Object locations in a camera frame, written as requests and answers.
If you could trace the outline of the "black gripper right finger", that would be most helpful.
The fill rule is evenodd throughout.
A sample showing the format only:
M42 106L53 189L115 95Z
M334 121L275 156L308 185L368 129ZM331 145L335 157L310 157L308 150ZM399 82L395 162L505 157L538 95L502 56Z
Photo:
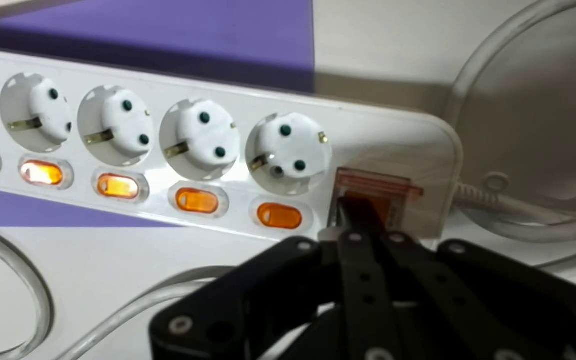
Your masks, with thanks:
M468 360L493 360L496 345L486 330L496 328L496 319L468 285L401 231L386 234L383 246L446 330L446 339L453 339Z

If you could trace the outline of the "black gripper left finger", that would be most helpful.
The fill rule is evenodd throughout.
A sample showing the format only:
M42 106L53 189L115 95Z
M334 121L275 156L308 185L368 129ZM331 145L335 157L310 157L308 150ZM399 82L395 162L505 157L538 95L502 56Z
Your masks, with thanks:
M372 208L343 197L339 214L345 230L338 240L342 307L349 360L394 360L392 309L382 266L374 255Z

